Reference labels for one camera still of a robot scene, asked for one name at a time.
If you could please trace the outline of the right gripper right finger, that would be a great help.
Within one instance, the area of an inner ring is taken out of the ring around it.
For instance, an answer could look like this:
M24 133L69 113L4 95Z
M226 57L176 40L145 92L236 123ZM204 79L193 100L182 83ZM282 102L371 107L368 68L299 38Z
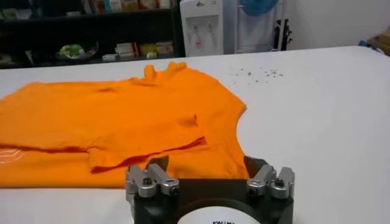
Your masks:
M282 167L277 172L263 159L244 157L249 179L246 182L250 197L269 194L272 198L285 200L294 197L295 173L290 167Z

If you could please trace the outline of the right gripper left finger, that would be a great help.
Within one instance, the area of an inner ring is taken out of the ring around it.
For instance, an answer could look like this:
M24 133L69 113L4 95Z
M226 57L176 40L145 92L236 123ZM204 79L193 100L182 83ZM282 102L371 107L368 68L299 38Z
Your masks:
M154 158L145 169L140 166L130 166L126 171L126 195L138 195L141 198L152 198L161 193L169 197L179 194L179 180L169 176L169 156Z

